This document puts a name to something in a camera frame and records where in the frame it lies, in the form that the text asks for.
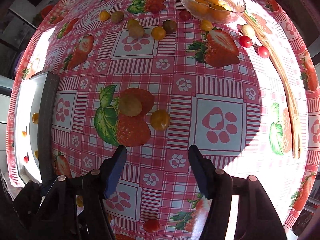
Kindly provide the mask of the yellow tomato below bowl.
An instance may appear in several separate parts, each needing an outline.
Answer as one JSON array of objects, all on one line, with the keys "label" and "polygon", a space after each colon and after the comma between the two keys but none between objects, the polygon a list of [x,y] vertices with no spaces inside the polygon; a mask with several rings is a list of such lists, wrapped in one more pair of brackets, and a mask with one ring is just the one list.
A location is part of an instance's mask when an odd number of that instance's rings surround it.
[{"label": "yellow tomato below bowl", "polygon": [[213,29],[213,25],[210,21],[204,19],[200,22],[200,29],[204,32],[210,32]]}]

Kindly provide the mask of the yellow-orange tomato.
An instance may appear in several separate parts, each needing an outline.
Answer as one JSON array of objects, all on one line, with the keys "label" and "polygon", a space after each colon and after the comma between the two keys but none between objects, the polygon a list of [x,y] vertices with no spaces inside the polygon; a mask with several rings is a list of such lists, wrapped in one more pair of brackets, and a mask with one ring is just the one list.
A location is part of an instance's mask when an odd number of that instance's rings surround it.
[{"label": "yellow-orange tomato", "polygon": [[164,131],[170,125],[170,115],[166,110],[156,110],[150,117],[150,124],[157,131]]}]

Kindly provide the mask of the wooden stick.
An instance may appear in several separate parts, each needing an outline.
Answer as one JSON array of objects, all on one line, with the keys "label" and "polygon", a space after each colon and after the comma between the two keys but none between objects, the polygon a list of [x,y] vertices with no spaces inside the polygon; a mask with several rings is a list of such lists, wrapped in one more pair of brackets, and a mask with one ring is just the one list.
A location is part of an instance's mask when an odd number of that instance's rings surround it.
[{"label": "wooden stick", "polygon": [[276,80],[284,93],[286,106],[289,112],[289,121],[291,127],[291,140],[292,140],[292,157],[294,159],[299,159],[302,154],[302,146],[300,141],[300,120],[299,112],[296,99],[293,95],[289,79],[286,75],[285,69],[282,65],[281,60],[276,54],[271,42],[268,40],[267,36],[260,29],[257,23],[255,23],[250,16],[244,12],[242,18],[245,22],[250,25],[254,31],[255,36],[262,46],[264,46],[269,51],[269,61],[272,63],[274,72],[276,74]]}]

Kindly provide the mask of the yellow tomato far left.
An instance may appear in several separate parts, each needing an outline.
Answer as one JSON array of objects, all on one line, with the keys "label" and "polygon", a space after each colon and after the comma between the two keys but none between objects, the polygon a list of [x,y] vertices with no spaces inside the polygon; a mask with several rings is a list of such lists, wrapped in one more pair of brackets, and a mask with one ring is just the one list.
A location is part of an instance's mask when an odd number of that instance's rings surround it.
[{"label": "yellow tomato far left", "polygon": [[103,11],[100,12],[100,14],[99,14],[99,20],[100,20],[101,22],[104,22],[104,21],[108,20],[109,18],[110,18],[110,13],[109,13],[109,12],[107,12],[107,11],[105,11],[105,10],[103,10]]}]

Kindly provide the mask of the red cherry tomato right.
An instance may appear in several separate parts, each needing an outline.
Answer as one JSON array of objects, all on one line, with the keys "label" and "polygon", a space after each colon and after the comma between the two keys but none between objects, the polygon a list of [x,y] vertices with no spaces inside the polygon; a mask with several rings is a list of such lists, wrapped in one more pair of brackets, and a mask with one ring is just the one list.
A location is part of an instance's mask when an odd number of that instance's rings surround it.
[{"label": "red cherry tomato right", "polygon": [[268,58],[270,56],[269,50],[265,46],[259,46],[258,47],[258,55],[261,58]]}]

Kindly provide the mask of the dark brown tomato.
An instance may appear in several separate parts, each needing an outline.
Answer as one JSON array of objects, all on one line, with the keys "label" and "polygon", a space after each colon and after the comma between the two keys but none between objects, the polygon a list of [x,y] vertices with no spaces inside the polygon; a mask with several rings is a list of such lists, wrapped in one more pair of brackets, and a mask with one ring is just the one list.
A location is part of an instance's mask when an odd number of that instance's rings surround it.
[{"label": "dark brown tomato", "polygon": [[177,30],[177,24],[175,21],[166,20],[163,22],[162,28],[167,34],[173,34]]}]

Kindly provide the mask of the red cherry tomato near bowl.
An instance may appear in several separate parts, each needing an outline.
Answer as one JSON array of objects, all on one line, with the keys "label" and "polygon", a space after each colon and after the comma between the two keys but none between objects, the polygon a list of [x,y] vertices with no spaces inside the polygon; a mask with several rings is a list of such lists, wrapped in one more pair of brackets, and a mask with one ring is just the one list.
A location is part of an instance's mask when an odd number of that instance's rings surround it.
[{"label": "red cherry tomato near bowl", "polygon": [[183,21],[188,21],[191,18],[191,14],[187,10],[181,10],[179,12],[179,18]]}]

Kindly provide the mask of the brown-green round fruit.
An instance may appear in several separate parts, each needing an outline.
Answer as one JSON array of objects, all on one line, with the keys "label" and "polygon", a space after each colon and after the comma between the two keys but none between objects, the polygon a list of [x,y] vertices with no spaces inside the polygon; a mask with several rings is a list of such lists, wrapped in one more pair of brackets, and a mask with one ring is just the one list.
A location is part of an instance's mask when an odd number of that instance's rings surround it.
[{"label": "brown-green round fruit", "polygon": [[119,99],[119,111],[121,114],[134,117],[142,111],[142,103],[134,95],[124,95]]}]

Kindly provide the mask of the red cherry tomato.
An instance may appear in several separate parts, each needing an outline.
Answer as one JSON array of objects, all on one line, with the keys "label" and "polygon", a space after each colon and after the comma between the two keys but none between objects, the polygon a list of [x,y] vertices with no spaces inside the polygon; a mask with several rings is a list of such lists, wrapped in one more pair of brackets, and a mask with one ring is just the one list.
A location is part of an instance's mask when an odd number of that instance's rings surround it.
[{"label": "red cherry tomato", "polygon": [[242,35],[239,38],[239,43],[244,48],[250,48],[253,46],[253,41],[249,36]]},{"label": "red cherry tomato", "polygon": [[179,12],[179,18],[183,21],[188,21],[191,18],[191,14],[187,10],[181,10]]},{"label": "red cherry tomato", "polygon": [[148,233],[156,233],[160,230],[159,221],[157,219],[147,220],[143,224],[143,229],[144,229],[144,231],[146,231]]},{"label": "red cherry tomato", "polygon": [[259,46],[258,47],[258,55],[261,58],[268,58],[270,56],[269,50],[265,46]]}]

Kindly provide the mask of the orange-yellow tomato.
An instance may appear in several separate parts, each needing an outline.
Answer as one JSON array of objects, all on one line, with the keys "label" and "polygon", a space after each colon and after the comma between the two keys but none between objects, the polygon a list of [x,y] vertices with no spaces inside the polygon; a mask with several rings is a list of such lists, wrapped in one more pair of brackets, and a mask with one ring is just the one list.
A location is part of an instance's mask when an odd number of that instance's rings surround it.
[{"label": "orange-yellow tomato", "polygon": [[39,123],[39,113],[34,113],[31,117],[31,120],[34,124],[38,124]]}]

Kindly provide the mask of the white rectangular tray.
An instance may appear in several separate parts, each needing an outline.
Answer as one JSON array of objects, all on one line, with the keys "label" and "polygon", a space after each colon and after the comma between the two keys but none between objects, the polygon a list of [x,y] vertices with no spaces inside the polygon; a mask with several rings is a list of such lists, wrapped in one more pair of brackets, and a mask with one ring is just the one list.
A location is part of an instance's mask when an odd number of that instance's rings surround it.
[{"label": "white rectangular tray", "polygon": [[[22,81],[14,120],[14,152],[18,178],[25,185],[32,180],[47,183],[55,178],[52,167],[51,126],[60,78],[51,72]],[[39,123],[31,117],[39,113]],[[39,158],[34,157],[38,150]]]}]

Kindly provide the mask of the pink strawberry patterned tablecloth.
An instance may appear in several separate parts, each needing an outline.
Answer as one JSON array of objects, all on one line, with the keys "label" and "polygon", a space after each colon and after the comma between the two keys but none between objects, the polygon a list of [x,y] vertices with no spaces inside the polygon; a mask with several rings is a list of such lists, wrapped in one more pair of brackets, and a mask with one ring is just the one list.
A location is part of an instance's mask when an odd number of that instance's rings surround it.
[{"label": "pink strawberry patterned tablecloth", "polygon": [[[120,144],[127,161],[116,191],[103,201],[120,239],[197,239],[209,211],[187,159],[190,145],[231,176],[255,175],[270,197],[285,231],[298,219],[319,167],[319,83],[310,54],[295,25],[275,0],[244,0],[276,51],[296,99],[302,154],[292,157],[291,127],[285,96],[261,46],[239,43],[238,18],[212,23],[204,32],[180,0],[61,0],[41,23],[20,62],[7,118],[9,181],[18,178],[14,120],[22,81],[51,72],[59,85],[51,126],[52,167],[75,178],[99,167]],[[101,22],[101,11],[124,18]],[[144,28],[132,38],[129,19]],[[151,31],[166,20],[177,30],[162,40]],[[119,99],[134,95],[138,116],[119,111]],[[170,115],[164,131],[150,117]],[[144,231],[157,219],[160,230]]]}]

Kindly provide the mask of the clear glass fruit bowl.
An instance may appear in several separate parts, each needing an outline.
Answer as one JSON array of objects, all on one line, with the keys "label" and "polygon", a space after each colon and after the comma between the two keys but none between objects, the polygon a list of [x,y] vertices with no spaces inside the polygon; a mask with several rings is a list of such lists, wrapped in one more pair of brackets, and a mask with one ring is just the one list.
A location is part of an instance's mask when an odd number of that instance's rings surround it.
[{"label": "clear glass fruit bowl", "polygon": [[217,24],[235,22],[246,11],[244,0],[180,0],[184,8],[199,20]]}]

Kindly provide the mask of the red cherry tomato bottom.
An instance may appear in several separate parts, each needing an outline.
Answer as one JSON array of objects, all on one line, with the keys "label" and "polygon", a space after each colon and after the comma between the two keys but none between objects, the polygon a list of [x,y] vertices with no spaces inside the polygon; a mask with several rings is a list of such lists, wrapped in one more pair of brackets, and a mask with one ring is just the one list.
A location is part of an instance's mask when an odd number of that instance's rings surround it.
[{"label": "red cherry tomato bottom", "polygon": [[160,230],[159,221],[157,219],[147,220],[143,224],[143,229],[144,229],[144,231],[146,231],[148,233],[156,233]]}]

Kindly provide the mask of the red cherry tomato by stick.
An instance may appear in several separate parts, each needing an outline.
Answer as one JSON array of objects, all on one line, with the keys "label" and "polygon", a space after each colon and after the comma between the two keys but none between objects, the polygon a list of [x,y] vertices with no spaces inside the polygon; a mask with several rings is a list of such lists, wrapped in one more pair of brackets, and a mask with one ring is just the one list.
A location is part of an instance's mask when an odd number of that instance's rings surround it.
[{"label": "red cherry tomato by stick", "polygon": [[242,35],[239,38],[239,43],[244,48],[250,48],[253,46],[253,41],[249,36]]}]

